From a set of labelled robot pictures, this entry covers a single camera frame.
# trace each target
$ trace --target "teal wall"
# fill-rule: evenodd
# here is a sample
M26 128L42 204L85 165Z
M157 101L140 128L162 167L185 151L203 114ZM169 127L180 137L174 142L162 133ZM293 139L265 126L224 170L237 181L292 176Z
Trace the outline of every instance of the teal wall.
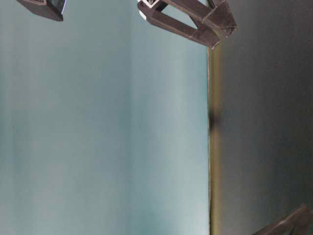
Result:
M136 1L0 7L0 233L206 235L206 49Z

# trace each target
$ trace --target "3d printed bracket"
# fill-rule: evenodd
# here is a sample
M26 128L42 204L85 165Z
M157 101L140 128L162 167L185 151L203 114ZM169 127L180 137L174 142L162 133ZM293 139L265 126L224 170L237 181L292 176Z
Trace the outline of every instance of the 3d printed bracket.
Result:
M63 21L67 0L17 0L35 15L54 21Z
M228 37L237 24L226 0L210 0L209 7L198 0L138 0L141 16L150 24L189 40L214 48L221 37ZM190 27L162 10L171 5L189 15L197 28Z

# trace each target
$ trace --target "dark gray surface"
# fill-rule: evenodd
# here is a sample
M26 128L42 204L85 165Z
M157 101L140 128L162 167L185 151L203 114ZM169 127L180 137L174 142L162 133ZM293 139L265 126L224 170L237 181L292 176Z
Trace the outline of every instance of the dark gray surface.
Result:
M220 234L239 235L313 206L313 1L229 4L239 31L220 48Z

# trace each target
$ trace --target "light blue wall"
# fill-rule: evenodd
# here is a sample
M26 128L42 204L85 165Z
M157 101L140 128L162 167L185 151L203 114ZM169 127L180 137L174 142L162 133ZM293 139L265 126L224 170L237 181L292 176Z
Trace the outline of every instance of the light blue wall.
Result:
M127 233L129 28L121 1L63 23L1 2L1 234Z
M0 233L208 233L206 50L135 0L0 7Z
M150 26L134 4L131 33L131 234L207 235L206 48Z

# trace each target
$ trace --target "blurry background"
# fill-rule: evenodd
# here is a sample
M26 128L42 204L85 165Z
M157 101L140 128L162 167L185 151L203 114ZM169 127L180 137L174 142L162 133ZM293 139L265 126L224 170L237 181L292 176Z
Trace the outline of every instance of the blurry background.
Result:
M239 30L211 54L214 235L313 207L313 2L229 0Z
M206 48L135 0L64 18L1 3L0 233L208 234Z

